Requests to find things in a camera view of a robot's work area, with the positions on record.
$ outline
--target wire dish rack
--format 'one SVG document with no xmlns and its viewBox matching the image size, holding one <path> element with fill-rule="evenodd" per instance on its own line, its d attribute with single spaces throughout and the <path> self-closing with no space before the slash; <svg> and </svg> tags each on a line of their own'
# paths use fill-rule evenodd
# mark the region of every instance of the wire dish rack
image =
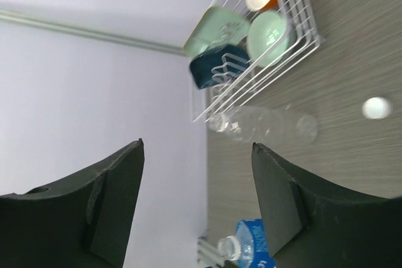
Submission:
<svg viewBox="0 0 402 268">
<path fill-rule="evenodd" d="M 246 6 L 246 0 L 213 0 L 211 6 L 230 9 L 250 21 L 253 21 L 260 13 L 259 11 L 250 12 Z M 224 64 L 212 70 L 212 78 L 216 85 L 204 90 L 197 90 L 192 85 L 192 120 L 194 122 L 201 118 L 207 121 L 211 114 L 227 112 L 234 106 L 245 105 L 320 46 L 322 39 L 318 35 L 310 0 L 278 0 L 278 11 L 286 18 L 286 31 L 257 60 L 247 62 L 249 64 L 247 69 L 236 66 L 233 60 L 228 62 L 227 59 L 231 57 L 244 63 L 243 59 L 228 53 L 222 56 Z M 280 45 L 291 30 L 296 33 L 296 38 L 289 44 L 282 60 L 278 57 L 279 63 L 261 66 L 259 63 L 261 59 Z M 224 40 L 225 28 L 222 28 L 221 32 L 222 40 Z M 246 38 L 241 42 L 241 46 L 246 46 Z M 238 68 L 242 73 L 230 72 L 228 66 Z M 195 99 L 199 98 L 203 100 L 196 102 Z M 202 103 L 203 107 L 195 108 L 196 103 Z"/>
</svg>

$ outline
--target mint green bowl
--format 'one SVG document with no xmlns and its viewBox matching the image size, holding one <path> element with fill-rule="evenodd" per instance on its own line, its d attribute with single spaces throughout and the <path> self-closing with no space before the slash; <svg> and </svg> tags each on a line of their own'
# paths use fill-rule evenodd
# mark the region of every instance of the mint green bowl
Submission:
<svg viewBox="0 0 402 268">
<path fill-rule="evenodd" d="M 191 59 L 225 44 L 237 45 L 247 36 L 250 21 L 220 6 L 208 8 L 183 46 Z"/>
<path fill-rule="evenodd" d="M 261 13 L 251 23 L 247 36 L 247 52 L 256 61 L 272 44 L 277 42 L 286 31 L 286 19 L 277 11 Z M 276 48 L 258 62 L 259 66 L 269 67 L 288 58 L 291 51 L 285 51 L 296 41 L 296 32 L 291 27 L 289 35 Z"/>
</svg>

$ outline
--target gray countertop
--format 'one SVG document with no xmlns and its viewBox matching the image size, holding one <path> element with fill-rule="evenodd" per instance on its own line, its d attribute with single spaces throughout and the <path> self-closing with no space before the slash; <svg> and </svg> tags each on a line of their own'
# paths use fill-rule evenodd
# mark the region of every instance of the gray countertop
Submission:
<svg viewBox="0 0 402 268">
<path fill-rule="evenodd" d="M 317 117 L 311 146 L 278 148 L 287 160 L 334 183 L 377 196 L 402 194 L 402 0 L 311 0 L 326 42 L 251 104 Z M 373 96 L 394 105 L 371 121 L 361 106 Z M 209 242 L 236 222 L 260 217 L 251 145 L 208 134 Z"/>
</svg>

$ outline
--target bottle label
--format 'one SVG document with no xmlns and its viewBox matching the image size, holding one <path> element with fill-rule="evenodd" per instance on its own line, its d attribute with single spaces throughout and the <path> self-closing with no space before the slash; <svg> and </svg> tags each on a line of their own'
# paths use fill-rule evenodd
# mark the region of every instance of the bottle label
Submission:
<svg viewBox="0 0 402 268">
<path fill-rule="evenodd" d="M 248 229 L 250 229 L 254 240 L 254 259 L 250 268 L 275 268 L 275 261 L 268 254 L 262 219 L 242 220 L 241 222 L 244 222 Z"/>
</svg>

